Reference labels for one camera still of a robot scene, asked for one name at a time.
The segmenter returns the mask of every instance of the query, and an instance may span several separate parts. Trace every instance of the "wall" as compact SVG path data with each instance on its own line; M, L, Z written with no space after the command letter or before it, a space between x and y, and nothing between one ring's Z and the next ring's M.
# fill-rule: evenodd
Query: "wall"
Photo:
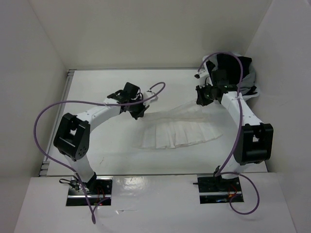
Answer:
M61 98L65 67L25 0L1 0L0 9L0 226L13 232L31 176L42 155L33 124L39 111ZM46 114L38 133L47 145L56 109Z
M244 53L271 0L29 0L67 68L197 67Z
M298 233L311 228L310 22L306 0L274 0L246 53L262 90L253 110L275 129L268 167L279 174Z

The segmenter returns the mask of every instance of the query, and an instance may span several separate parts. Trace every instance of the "cable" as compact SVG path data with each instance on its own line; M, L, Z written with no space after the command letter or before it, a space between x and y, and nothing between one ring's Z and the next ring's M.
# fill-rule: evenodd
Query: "cable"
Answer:
M90 104L90 105L97 105L97 106L132 106L132 105L136 105L136 104L141 104L141 103L144 103L148 100L151 100L153 98L155 98L158 94L160 94L163 89L165 88L165 82L159 82L159 83L156 83L154 84L153 86L150 87L150 90L152 90L154 87L158 86L159 84L162 84L163 86L161 87L161 89L156 92L154 95L152 95L151 97L149 98L146 98L145 100L141 100L141 101L138 101L138 102L134 102L134 103L95 103L95 102L89 102L89 101L81 101L81 100L64 100L64 101L60 101L60 102L56 102L56 103L53 103L53 104L50 104L49 106L47 106L46 108L44 108L37 116L37 118L35 119L35 124L34 124L34 140L35 140L35 144L36 146L38 147L38 149L41 151L41 153L43 153L47 158L51 159L52 161L60 164L60 165L63 165L65 167L67 167L68 169L70 169L71 171L73 171L76 176L77 176L77 180L79 181L80 185L81 185L81 188L82 188L82 191L84 193L84 196L86 198L86 202L87 202L87 205L90 209L90 212L92 214L92 222L95 224L96 223L96 218L95 218L95 210L96 208L99 206L100 203L102 203L103 201L109 199L109 198L103 198L103 200L101 200L100 202L98 202L96 204L96 206L94 207L94 209L92 209L92 206L90 204L90 201L87 197L87 193L86 193L86 189L84 187L84 184L81 180L81 177L80 175L77 173L77 171L75 169L73 169L72 167L68 166L67 164L64 164L62 163L61 161L58 161L57 159L54 159L53 157L49 156L40 146L39 142L38 142L38 138L37 138L37 125L38 125L38 121L40 119L40 117L50 108L56 106L56 105L59 105L59 104L63 104L63 103L85 103L85 104Z
M200 64L197 72L199 72L202 68L202 66L204 65L204 63L211 57L211 56L214 56L214 55L217 55L217 54L227 54L227 55L230 55L230 56L233 56L239 63L240 65L240 70L241 70L241 74L240 74L240 80L239 80L239 83L238 83L238 90L237 90L237 100L238 100L238 104L239 104L239 110L240 110L240 120L239 120L239 127L238 127L238 133L237 133L237 137L234 141L234 144L233 144L233 147L232 147L232 150L231 152L229 153L228 157L226 158L226 160L224 161L223 165L220 167L220 169L218 170L218 172L215 174L215 177L217 176L220 176L220 175L225 175L225 174L235 174L235 175L239 175L239 176L242 176L244 178L246 178L251 184L252 186L254 187L255 191L256 191L256 194L257 194L257 205L255 206L255 208L247 213L242 213L242 212L239 212L237 211L236 209L234 209L234 207L232 206L231 202L233 200L233 198L237 197L238 195L234 195L231 199L230 199L230 207L231 209L240 214L240 215L249 215L253 212L255 212L259 206L259 192L255 186L255 184L248 178L246 177L245 175L242 175L242 174L239 174L239 173L236 173L236 172L222 172L222 170L224 169L224 167L227 165L227 163L229 162L230 158L232 157L237 145L238 145L238 141L239 141L239 137L240 137L240 134L241 134L241 130L242 130L242 123L243 123L243 112L242 112L242 104L241 104L241 100L240 100L240 89L241 89L241 82L242 82L242 79L243 79L243 66L242 66L242 63L241 61L239 60L239 58L234 55L233 53L231 52L214 52L212 54L210 54L209 56L207 56L204 61Z

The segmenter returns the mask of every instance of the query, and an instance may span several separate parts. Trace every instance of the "white cloth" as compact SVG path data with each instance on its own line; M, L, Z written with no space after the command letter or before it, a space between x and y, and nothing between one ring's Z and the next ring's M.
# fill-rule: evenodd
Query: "white cloth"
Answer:
M141 124L134 147L173 149L214 140L222 135L195 101L166 112L148 113Z

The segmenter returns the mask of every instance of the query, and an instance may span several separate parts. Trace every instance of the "white table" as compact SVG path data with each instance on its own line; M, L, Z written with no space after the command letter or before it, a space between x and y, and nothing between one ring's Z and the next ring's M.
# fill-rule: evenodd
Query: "white table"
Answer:
M164 81L166 88L147 112L170 110L196 99L197 80L193 77L194 74L194 69L75 71L64 99L102 102L107 95L123 89L126 82L149 88ZM77 114L90 107L85 104L66 104L58 120L64 113ZM223 135L210 142L170 150L142 150L132 147L133 131L139 120L134 120L129 113L114 117L92 132L87 153L90 165L98 175L212 173L228 156L237 127L221 105L211 104L206 107L206 111L211 113L212 123L222 130ZM53 145L49 154L67 163ZM251 166L246 172L267 172L267 169L265 163L261 163ZM70 170L54 162L50 163L47 173L48 176L71 174Z
M32 178L15 233L295 233L286 201L274 173L249 173L260 193L259 208L249 216L234 213L228 203L200 204L195 175L114 177L111 206L95 212L87 206L66 207L68 186L60 177ZM256 194L241 178L246 212Z

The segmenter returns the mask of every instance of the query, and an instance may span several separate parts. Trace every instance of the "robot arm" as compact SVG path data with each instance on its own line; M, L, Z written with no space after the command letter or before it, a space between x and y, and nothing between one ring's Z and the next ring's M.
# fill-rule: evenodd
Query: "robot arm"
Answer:
M237 86L229 85L226 73L223 70L212 72L210 78L208 73L201 71L195 76L200 85L196 87L197 104L206 106L217 100L230 113L237 127L240 124L240 109L237 98ZM224 167L223 172L230 171L241 173L251 163L259 164L268 160L271 156L273 127L264 124L246 104L239 94L242 105L242 129L237 147L233 156ZM236 175L226 174L224 179L235 178Z
M140 92L140 88L126 83L119 90L104 100L106 104L132 103L153 96L152 91ZM96 173L91 168L86 153L89 148L90 133L99 125L122 112L129 112L134 119L144 116L152 100L131 106L96 106L77 115L66 113L59 124L54 139L54 146L65 155L70 166L75 169L88 189L96 181Z

